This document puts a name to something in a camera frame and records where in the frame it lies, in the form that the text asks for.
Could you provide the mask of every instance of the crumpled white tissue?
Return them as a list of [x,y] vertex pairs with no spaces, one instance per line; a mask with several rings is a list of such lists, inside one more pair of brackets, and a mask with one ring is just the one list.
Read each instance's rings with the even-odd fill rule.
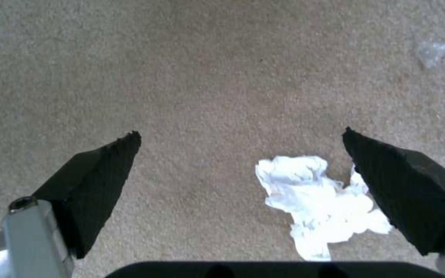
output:
[[352,167],[350,185],[325,175],[327,161],[318,156],[277,156],[260,160],[255,172],[268,197],[265,204],[291,213],[291,236],[307,261],[330,261],[327,243],[348,241],[367,229],[388,234],[391,225],[373,201],[369,188]]

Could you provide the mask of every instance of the screw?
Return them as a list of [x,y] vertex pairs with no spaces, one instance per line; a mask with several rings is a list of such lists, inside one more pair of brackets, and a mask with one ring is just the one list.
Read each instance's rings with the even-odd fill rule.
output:
[[26,210],[30,207],[37,206],[37,199],[33,196],[21,197],[13,202],[8,207],[9,213],[17,213]]

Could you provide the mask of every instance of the clear plastic piece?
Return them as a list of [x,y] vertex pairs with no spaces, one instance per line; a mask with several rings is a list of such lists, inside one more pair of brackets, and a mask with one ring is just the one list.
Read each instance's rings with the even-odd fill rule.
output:
[[441,42],[422,42],[416,54],[426,68],[431,68],[445,54],[445,44]]

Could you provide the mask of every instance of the tissue paper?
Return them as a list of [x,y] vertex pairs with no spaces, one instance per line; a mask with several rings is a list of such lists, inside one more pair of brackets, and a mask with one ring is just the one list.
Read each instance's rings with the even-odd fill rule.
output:
[[267,192],[265,204],[290,213],[291,236],[307,261],[330,261],[327,243],[348,241],[367,229],[387,234],[391,225],[366,195],[369,188],[352,167],[350,185],[328,178],[327,161],[318,156],[277,156],[255,166]]

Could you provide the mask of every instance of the floor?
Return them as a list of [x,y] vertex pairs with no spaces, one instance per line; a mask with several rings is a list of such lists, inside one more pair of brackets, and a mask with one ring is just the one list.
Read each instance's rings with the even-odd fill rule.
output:
[[[147,260],[299,260],[254,165],[319,155],[347,181],[341,133],[445,166],[445,0],[0,0],[0,221],[74,153],[143,136],[122,197],[74,277]],[[398,233],[335,260],[433,267]]]

